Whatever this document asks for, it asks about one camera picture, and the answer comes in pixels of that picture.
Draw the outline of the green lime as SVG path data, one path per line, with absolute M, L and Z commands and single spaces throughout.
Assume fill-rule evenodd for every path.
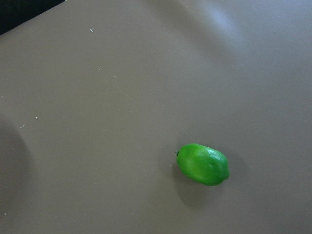
M 181 172 L 198 183 L 216 186 L 230 176 L 228 160 L 218 150 L 192 143 L 182 146 L 175 155 Z

